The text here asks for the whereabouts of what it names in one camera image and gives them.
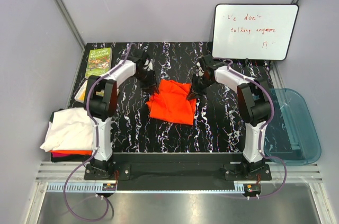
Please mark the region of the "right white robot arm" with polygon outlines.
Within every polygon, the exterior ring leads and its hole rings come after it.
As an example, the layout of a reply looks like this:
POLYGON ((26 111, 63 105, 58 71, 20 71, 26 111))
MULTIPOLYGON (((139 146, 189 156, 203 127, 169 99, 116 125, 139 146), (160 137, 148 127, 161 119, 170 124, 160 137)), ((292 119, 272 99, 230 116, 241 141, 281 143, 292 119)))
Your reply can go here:
POLYGON ((186 99, 201 98, 214 83, 223 84, 237 94, 239 114, 245 122, 243 160, 238 169, 243 178, 252 180, 265 165, 265 131, 274 117, 274 105, 267 81, 237 72, 231 68, 232 63, 229 59, 217 62, 211 55, 200 57, 186 99))

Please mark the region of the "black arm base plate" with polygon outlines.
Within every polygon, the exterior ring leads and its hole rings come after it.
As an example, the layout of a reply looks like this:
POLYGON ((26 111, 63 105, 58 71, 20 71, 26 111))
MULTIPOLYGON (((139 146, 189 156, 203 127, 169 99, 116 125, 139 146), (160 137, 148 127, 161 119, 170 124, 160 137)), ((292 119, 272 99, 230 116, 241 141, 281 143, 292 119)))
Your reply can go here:
POLYGON ((143 176, 215 177, 227 181, 270 181, 270 167, 264 160, 249 164, 241 153, 115 153, 107 162, 86 165, 86 180, 123 181, 143 176))

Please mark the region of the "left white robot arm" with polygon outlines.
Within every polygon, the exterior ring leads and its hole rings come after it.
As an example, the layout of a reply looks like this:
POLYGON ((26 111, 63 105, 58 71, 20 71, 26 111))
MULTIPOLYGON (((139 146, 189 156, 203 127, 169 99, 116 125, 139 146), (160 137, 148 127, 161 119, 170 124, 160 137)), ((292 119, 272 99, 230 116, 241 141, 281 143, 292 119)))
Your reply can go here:
POLYGON ((152 59, 141 49, 129 52, 104 75, 92 75, 87 80, 83 105, 91 121, 94 142, 89 168, 104 180, 114 174, 111 121, 117 108, 118 88, 130 77, 139 81, 144 92, 159 92, 152 59))

